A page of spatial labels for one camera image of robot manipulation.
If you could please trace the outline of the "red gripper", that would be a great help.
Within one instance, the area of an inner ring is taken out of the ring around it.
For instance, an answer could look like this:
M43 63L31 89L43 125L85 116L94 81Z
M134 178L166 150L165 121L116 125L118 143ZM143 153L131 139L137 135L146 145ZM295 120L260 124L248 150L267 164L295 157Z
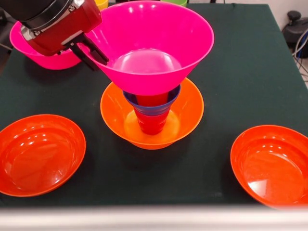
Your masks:
M76 43L87 46L96 61L107 65L109 58L85 35L101 22L93 0L21 1L21 33L34 50L52 56L70 48L92 71L98 71L98 66Z

